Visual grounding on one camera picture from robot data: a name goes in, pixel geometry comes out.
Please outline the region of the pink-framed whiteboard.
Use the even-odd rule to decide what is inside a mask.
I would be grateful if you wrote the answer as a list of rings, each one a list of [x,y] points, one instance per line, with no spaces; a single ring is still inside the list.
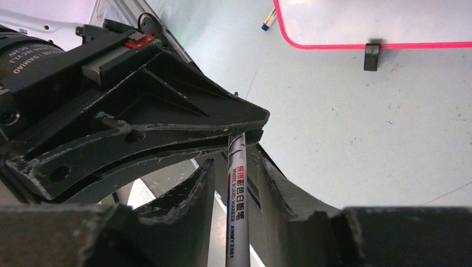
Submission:
[[[301,50],[471,47],[471,1],[274,1],[283,38]]]

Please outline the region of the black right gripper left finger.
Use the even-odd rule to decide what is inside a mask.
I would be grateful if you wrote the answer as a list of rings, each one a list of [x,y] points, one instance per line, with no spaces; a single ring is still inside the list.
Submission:
[[[155,200],[1,207],[2,266],[206,266],[214,161]]]

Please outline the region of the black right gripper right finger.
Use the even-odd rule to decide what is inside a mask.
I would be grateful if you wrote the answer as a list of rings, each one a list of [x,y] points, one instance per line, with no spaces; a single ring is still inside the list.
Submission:
[[[249,148],[267,266],[470,266],[471,208],[335,208],[290,182],[261,146]]]

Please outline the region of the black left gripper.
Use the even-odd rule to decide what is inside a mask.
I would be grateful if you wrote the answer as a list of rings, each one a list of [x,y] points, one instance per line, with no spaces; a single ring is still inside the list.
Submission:
[[[140,176],[258,142],[269,112],[221,88],[166,38],[85,25],[70,51],[1,27],[3,181],[22,201],[99,201]]]

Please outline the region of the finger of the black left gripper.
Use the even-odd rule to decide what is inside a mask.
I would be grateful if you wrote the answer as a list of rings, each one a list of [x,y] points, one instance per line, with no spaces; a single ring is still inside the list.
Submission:
[[[151,172],[228,148],[229,130],[119,128],[72,142],[67,203],[95,204]]]

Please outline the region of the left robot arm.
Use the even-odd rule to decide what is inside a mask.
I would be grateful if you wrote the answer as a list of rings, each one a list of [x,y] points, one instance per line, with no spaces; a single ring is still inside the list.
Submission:
[[[76,35],[65,51],[1,26],[1,181],[21,203],[95,204],[232,135],[261,139],[269,112],[203,74],[159,18]]]

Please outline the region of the green whiteboard marker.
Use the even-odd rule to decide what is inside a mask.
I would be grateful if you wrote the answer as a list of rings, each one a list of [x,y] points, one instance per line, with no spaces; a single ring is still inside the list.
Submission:
[[[250,266],[245,134],[231,136],[228,147],[226,266]]]

